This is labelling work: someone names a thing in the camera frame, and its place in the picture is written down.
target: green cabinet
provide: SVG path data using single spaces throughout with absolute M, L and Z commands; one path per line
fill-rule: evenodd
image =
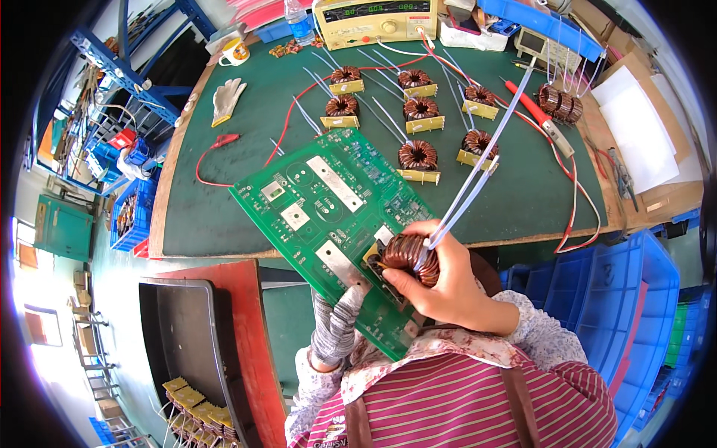
M 41 194 L 35 214 L 34 246 L 60 257 L 88 262 L 94 220 L 74 204 Z

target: floral sleeve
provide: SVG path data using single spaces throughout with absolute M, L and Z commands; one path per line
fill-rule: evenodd
M 299 377 L 299 390 L 294 395 L 294 406 L 284 423 L 284 433 L 287 444 L 302 432 L 309 432 L 311 425 L 321 406 L 327 402 L 341 385 L 343 371 L 346 370 L 346 362 L 336 370 L 321 373 L 311 367 L 309 363 L 310 348 L 302 348 L 296 352 L 296 373 Z
M 537 310 L 525 295 L 515 291 L 502 291 L 494 300 L 510 302 L 520 310 L 518 327 L 505 339 L 525 351 L 542 370 L 558 364 L 578 361 L 587 364 L 582 345 L 575 333 L 560 326 L 557 319 L 545 311 Z

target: water bottle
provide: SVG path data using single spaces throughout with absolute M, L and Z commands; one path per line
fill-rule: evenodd
M 306 10 L 298 0 L 284 0 L 284 17 L 296 43 L 304 47 L 311 45 L 314 40 L 313 24 L 309 22 Z

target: wooden workbench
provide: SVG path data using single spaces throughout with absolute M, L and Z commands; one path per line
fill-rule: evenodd
M 419 51 L 415 42 L 397 44 L 396 47 Z M 301 67 L 309 67 L 322 76 L 328 74 L 327 67 L 310 55 L 312 51 L 317 51 L 313 48 L 281 59 L 268 55 L 270 48 L 264 44 L 252 45 L 252 56 L 247 63 L 239 67 L 208 67 L 197 82 L 194 92 L 202 94 L 206 86 L 207 95 L 201 95 L 194 109 L 183 112 L 184 121 L 175 130 L 169 146 L 154 204 L 149 239 L 152 257 L 280 257 L 226 189 L 203 185 L 194 178 L 199 156 L 217 135 L 225 133 L 238 132 L 242 137 L 236 143 L 210 152 L 200 168 L 202 177 L 231 184 L 260 169 L 273 147 L 268 138 L 277 139 L 281 134 L 291 95 L 297 95 L 310 84 L 309 76 Z M 401 54 L 389 55 L 385 50 L 382 52 L 396 63 L 411 59 Z M 510 98 L 510 93 L 497 75 L 517 82 L 524 73 L 510 64 L 509 59 L 514 55 L 508 52 L 476 52 L 469 49 L 451 49 L 450 52 L 464 70 L 504 99 Z M 333 52 L 332 55 L 341 63 L 374 65 L 354 49 Z M 441 87 L 436 101 L 441 113 L 446 116 L 445 130 L 415 135 L 415 138 L 433 143 L 439 150 L 441 182 L 439 186 L 412 183 L 436 215 L 441 216 L 470 172 L 471 167 L 461 166 L 455 161 L 465 129 L 436 62 L 425 59 L 412 67 L 426 70 Z M 376 73 L 373 76 L 383 79 Z M 536 91 L 544 80 L 543 76 L 534 74 L 526 92 Z M 232 77 L 243 77 L 249 84 L 232 119 L 212 129 L 212 96 L 209 93 Z M 363 97 L 370 100 L 375 95 L 394 118 L 399 119 L 401 106 L 398 101 L 371 81 L 365 80 L 365 83 L 367 91 Z M 324 93 L 314 88 L 302 97 L 301 103 L 318 122 L 327 99 Z M 589 135 L 602 149 L 615 146 L 615 142 L 594 98 L 587 94 L 582 100 L 585 120 L 578 124 L 577 130 L 562 129 L 576 150 L 578 178 L 601 211 L 601 232 L 613 232 L 623 226 L 634 229 L 649 225 L 644 212 L 636 213 L 630 201 L 624 203 L 625 214 L 622 213 L 606 160 L 602 163 L 609 171 L 610 179 L 596 175 L 594 153 L 585 148 L 581 137 Z M 499 113 L 494 121 L 476 118 L 476 128 L 492 132 L 502 116 Z M 365 108 L 360 119 L 360 131 L 384 156 L 395 162 L 395 139 Z M 282 148 L 290 151 L 312 136 L 313 131 L 295 109 Z M 459 221 L 454 235 L 469 247 L 560 239 L 569 218 L 572 187 L 544 138 L 518 117 L 513 117 L 499 143 L 500 167 L 481 197 L 470 207 L 469 214 Z M 595 216 L 584 197 L 580 196 L 578 201 L 572 236 L 588 236 L 594 233 Z M 474 219 L 480 220 L 480 223 L 472 221 L 472 216 L 476 216 Z

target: pink striped shirt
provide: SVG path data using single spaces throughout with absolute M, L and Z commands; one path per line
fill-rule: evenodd
M 520 349 L 541 447 L 608 447 L 617 419 L 607 386 L 587 364 L 540 370 Z M 375 447 L 519 447 L 498 367 L 447 353 L 414 361 L 363 395 Z M 290 447 L 346 447 L 341 392 Z

